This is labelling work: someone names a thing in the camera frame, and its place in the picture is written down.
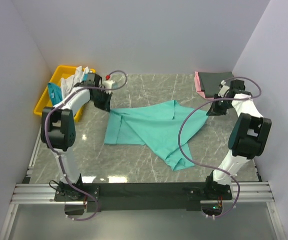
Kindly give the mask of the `mint green polo shirt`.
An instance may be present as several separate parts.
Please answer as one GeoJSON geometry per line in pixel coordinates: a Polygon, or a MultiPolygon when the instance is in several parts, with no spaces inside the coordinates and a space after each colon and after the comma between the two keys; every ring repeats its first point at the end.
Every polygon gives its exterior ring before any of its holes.
{"type": "Polygon", "coordinates": [[[104,143],[146,145],[173,171],[192,167],[188,141],[202,129],[205,111],[177,101],[137,108],[114,108],[109,113],[104,143]]]}

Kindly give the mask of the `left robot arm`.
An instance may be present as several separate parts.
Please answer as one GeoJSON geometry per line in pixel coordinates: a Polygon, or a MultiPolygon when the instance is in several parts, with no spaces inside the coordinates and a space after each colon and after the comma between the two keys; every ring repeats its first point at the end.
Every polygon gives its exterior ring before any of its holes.
{"type": "Polygon", "coordinates": [[[102,79],[96,73],[88,73],[86,79],[76,83],[71,92],[53,107],[42,111],[41,140],[53,153],[61,171],[62,188],[80,188],[82,177],[75,163],[71,147],[76,140],[74,116],[89,101],[100,110],[109,112],[112,90],[116,83],[107,75],[102,79]]]}

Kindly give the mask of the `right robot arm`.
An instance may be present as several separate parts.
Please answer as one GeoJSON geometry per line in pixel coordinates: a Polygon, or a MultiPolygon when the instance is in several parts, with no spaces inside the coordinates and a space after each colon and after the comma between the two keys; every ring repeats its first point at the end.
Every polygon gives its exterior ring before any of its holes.
{"type": "Polygon", "coordinates": [[[228,109],[234,109],[238,119],[228,140],[228,153],[218,167],[206,179],[206,184],[216,194],[229,191],[231,177],[241,167],[256,156],[260,156],[265,148],[271,129],[271,119],[265,118],[256,108],[253,96],[246,91],[244,81],[229,78],[219,84],[219,92],[207,112],[208,116],[223,116],[228,109]]]}

